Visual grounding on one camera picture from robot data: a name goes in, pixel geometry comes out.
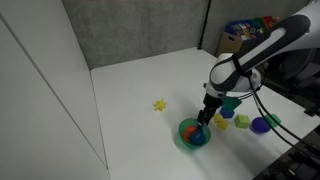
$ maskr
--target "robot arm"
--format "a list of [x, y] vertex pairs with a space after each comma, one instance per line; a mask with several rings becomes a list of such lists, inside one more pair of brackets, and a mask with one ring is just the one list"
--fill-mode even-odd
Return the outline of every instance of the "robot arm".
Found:
[[260, 73], [254, 67], [282, 52], [320, 47], [320, 2], [313, 1], [302, 10], [277, 23], [248, 53], [221, 54], [206, 84], [205, 108], [198, 115], [199, 125], [209, 123], [221, 98], [228, 91], [246, 92], [250, 85], [242, 73], [252, 71], [253, 85], [260, 84]]

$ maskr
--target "purple ball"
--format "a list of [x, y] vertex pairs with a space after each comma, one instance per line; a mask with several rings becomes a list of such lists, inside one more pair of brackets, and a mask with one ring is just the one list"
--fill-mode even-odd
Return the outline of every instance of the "purple ball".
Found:
[[267, 133], [270, 131], [270, 126], [262, 117], [257, 117], [252, 121], [251, 128], [258, 134]]

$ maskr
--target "black cable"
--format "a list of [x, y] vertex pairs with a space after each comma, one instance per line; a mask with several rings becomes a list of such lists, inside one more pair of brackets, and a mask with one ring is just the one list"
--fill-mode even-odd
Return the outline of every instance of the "black cable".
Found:
[[203, 21], [203, 27], [202, 27], [202, 31], [201, 31], [199, 44], [198, 44], [198, 49], [199, 50], [202, 49], [202, 41], [203, 41], [204, 32], [206, 31], [206, 26], [207, 26], [207, 21], [208, 21], [208, 15], [209, 15], [209, 12], [210, 12], [211, 1], [212, 0], [209, 0], [209, 2], [208, 2], [206, 16], [205, 16], [204, 21]]
[[249, 92], [249, 93], [247, 93], [247, 94], [244, 94], [244, 95], [242, 95], [242, 96], [237, 96], [237, 98], [243, 98], [243, 97], [246, 97], [246, 96], [249, 96], [250, 94], [252, 94], [252, 92]]
[[252, 95], [253, 95], [252, 93], [249, 93], [247, 96], [241, 97], [239, 99], [240, 100], [244, 100], [244, 99], [247, 99], [247, 98], [251, 97]]
[[[253, 87], [252, 82], [251, 82], [251, 78], [249, 78], [249, 81], [250, 81], [250, 87]], [[280, 128], [282, 128], [284, 131], [286, 131], [288, 134], [290, 134], [291, 136], [293, 136], [295, 139], [297, 139], [301, 143], [305, 144], [306, 146], [309, 146], [311, 148], [315, 148], [314, 146], [311, 146], [309, 143], [305, 142], [303, 139], [299, 138], [297, 135], [292, 133], [290, 130], [288, 130], [286, 127], [284, 127], [282, 124], [280, 124], [273, 116], [271, 116], [271, 113], [269, 113], [269, 111], [264, 107], [263, 103], [261, 102], [261, 100], [255, 90], [253, 91], [253, 94], [257, 98], [257, 101], [258, 101], [259, 105], [261, 106], [261, 108], [263, 109], [263, 111], [266, 112], [266, 114], [271, 118], [271, 120], [274, 121]]]
[[258, 106], [257, 106], [257, 108], [258, 108], [258, 111], [259, 111], [260, 115], [262, 116], [262, 118], [265, 120], [265, 122], [268, 124], [268, 126], [272, 129], [272, 131], [273, 131], [274, 133], [276, 133], [276, 135], [277, 135], [280, 139], [282, 139], [284, 142], [286, 142], [287, 144], [289, 144], [291, 147], [293, 147], [293, 148], [296, 149], [297, 151], [302, 152], [302, 153], [306, 154], [307, 156], [310, 156], [310, 157], [313, 157], [313, 158], [315, 158], [315, 159], [320, 160], [320, 157], [318, 157], [318, 156], [316, 156], [316, 155], [313, 155], [313, 154], [311, 154], [311, 153], [308, 153], [307, 151], [304, 151], [304, 150], [298, 148], [297, 146], [295, 146], [294, 144], [292, 144], [290, 141], [288, 141], [286, 138], [284, 138], [277, 130], [274, 129], [274, 127], [272, 127], [272, 125], [269, 123], [269, 121], [266, 120], [266, 118], [264, 117], [264, 114], [263, 114], [263, 112], [261, 111], [261, 109], [260, 109]]
[[[317, 148], [315, 148], [314, 146], [311, 146], [310, 144], [308, 144], [307, 142], [305, 142], [304, 140], [302, 140], [301, 138], [299, 138], [297, 135], [295, 135], [294, 133], [292, 133], [291, 131], [289, 131], [287, 128], [285, 128], [284, 126], [282, 126], [278, 121], [276, 121], [276, 120], [271, 116], [271, 114], [270, 114], [270, 113], [266, 110], [266, 108], [263, 106], [263, 104], [262, 104], [262, 102], [261, 102], [261, 100], [260, 100], [260, 98], [259, 98], [256, 90], [253, 88], [253, 85], [252, 85], [252, 82], [251, 82], [251, 78], [248, 77], [248, 80], [249, 80], [250, 88], [252, 89], [253, 96], [254, 96], [255, 100], [259, 103], [259, 105], [260, 105], [261, 108], [266, 112], [266, 114], [272, 119], [272, 121], [274, 121], [277, 125], [279, 125], [279, 127], [281, 127], [284, 131], [286, 131], [286, 132], [287, 132], [288, 134], [290, 134], [291, 136], [293, 136], [293, 137], [295, 137], [295, 138], [297, 137], [296, 139], [297, 139], [298, 141], [300, 141], [300, 142], [302, 142], [303, 144], [305, 144], [306, 146], [309, 146], [309, 147], [311, 147], [312, 149], [316, 149], [316, 150], [318, 151]], [[307, 153], [307, 152], [305, 152], [305, 151], [303, 151], [303, 150], [295, 147], [292, 143], [290, 143], [288, 140], [286, 140], [284, 137], [282, 137], [282, 136], [272, 127], [272, 125], [266, 120], [266, 118], [264, 117], [263, 113], [261, 112], [261, 109], [260, 109], [258, 106], [257, 106], [257, 108], [258, 108], [258, 110], [259, 110], [260, 115], [262, 116], [262, 118], [268, 123], [268, 125], [270, 126], [270, 128], [271, 128], [283, 141], [285, 141], [287, 144], [289, 144], [289, 145], [292, 146], [293, 148], [297, 149], [298, 151], [301, 151], [301, 152], [303, 152], [303, 153], [305, 153], [305, 154], [308, 154], [308, 155], [310, 155], [310, 156], [312, 156], [312, 157], [317, 158], [317, 159], [320, 160], [320, 157], [314, 156], [314, 155], [312, 155], [312, 154], [310, 154], [310, 153]]]

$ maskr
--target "yellow star toy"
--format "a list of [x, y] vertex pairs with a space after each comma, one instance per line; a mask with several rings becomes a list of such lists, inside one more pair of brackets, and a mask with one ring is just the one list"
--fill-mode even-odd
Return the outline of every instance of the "yellow star toy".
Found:
[[166, 108], [166, 105], [167, 105], [167, 103], [166, 103], [163, 99], [160, 99], [160, 100], [158, 100], [158, 101], [156, 101], [156, 102], [154, 103], [154, 110], [155, 110], [155, 111], [156, 111], [156, 110], [159, 110], [159, 111], [162, 112], [162, 110], [163, 110], [164, 108]]

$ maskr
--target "cardboard box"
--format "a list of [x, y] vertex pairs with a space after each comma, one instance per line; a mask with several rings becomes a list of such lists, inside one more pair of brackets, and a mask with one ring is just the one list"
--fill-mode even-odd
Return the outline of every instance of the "cardboard box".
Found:
[[240, 37], [223, 32], [216, 52], [216, 57], [222, 53], [238, 52], [241, 48], [242, 42], [243, 41]]
[[255, 39], [243, 41], [238, 36], [223, 32], [216, 51], [216, 57], [219, 57], [222, 53], [235, 53], [239, 50], [248, 52], [253, 48], [254, 42]]

